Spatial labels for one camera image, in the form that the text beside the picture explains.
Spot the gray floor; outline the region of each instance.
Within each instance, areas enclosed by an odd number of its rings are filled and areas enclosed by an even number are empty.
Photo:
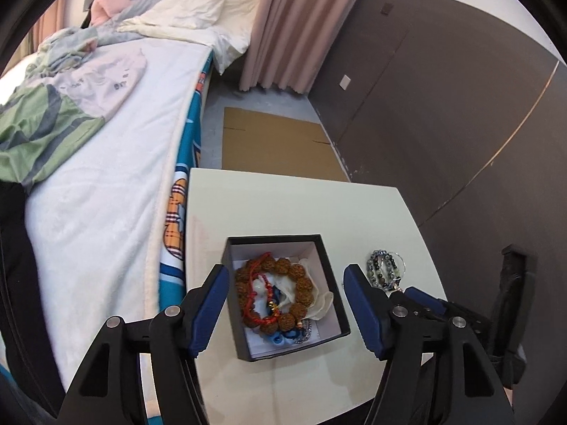
[[[306,96],[261,87],[255,87],[244,93],[239,91],[236,85],[213,78],[202,120],[202,168],[222,168],[222,130],[225,107],[272,113],[281,117],[320,124],[319,117]]]

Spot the red string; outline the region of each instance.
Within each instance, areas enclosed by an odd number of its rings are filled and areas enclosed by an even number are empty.
[[[266,277],[266,275],[264,275],[261,272],[256,272],[256,269],[262,264],[264,259],[266,257],[269,257],[269,256],[271,256],[271,253],[264,253],[264,254],[262,254],[262,256],[259,259],[256,259],[250,265],[250,276],[248,278],[248,301],[246,302],[244,313],[245,313],[245,317],[247,319],[250,319],[251,321],[253,321],[254,323],[259,324],[259,325],[272,324],[272,323],[274,323],[278,320],[278,312],[277,311],[275,311],[272,316],[266,316],[265,318],[256,318],[256,317],[254,317],[250,314],[250,312],[252,310],[252,306],[254,304],[254,298],[258,295],[257,292],[254,292],[254,287],[252,285],[253,281],[256,278],[260,277],[264,280],[266,290],[268,291],[268,302],[270,302],[274,297],[274,289],[271,286],[270,281],[268,281],[268,278]]]

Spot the silver bolt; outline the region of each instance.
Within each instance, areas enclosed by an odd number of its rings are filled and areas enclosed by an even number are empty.
[[[115,328],[120,324],[120,318],[117,316],[111,316],[107,319],[107,328]]]
[[[400,318],[404,318],[408,315],[408,309],[404,306],[396,305],[392,309],[392,313]]]
[[[452,322],[457,328],[464,328],[467,325],[467,321],[465,321],[465,319],[461,318],[460,316],[455,316],[452,319]]]
[[[179,308],[177,305],[171,305],[165,309],[165,316],[177,316],[179,315],[179,313],[181,313],[181,308]]]

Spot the black box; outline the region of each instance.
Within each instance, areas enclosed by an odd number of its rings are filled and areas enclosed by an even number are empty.
[[[306,342],[278,348],[242,324],[238,295],[234,286],[235,270],[246,260],[256,259],[265,252],[271,252],[276,259],[280,257],[307,259],[311,278],[317,288],[322,292],[333,293],[333,305],[321,320],[312,322],[311,337]],[[253,362],[273,358],[310,349],[350,334],[349,322],[342,306],[335,275],[320,235],[228,238],[222,263],[230,272],[229,312],[239,359]]]

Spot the table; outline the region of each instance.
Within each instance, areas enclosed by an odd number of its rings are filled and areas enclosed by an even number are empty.
[[[349,264],[366,269],[374,249],[399,253],[402,287],[445,298],[443,286],[395,188],[214,169],[192,169],[186,231],[188,289],[220,262],[226,238],[321,234],[338,283]],[[372,399],[385,363],[367,351],[339,285],[351,334],[254,363],[236,358],[225,304],[196,360],[211,424],[315,425]]]

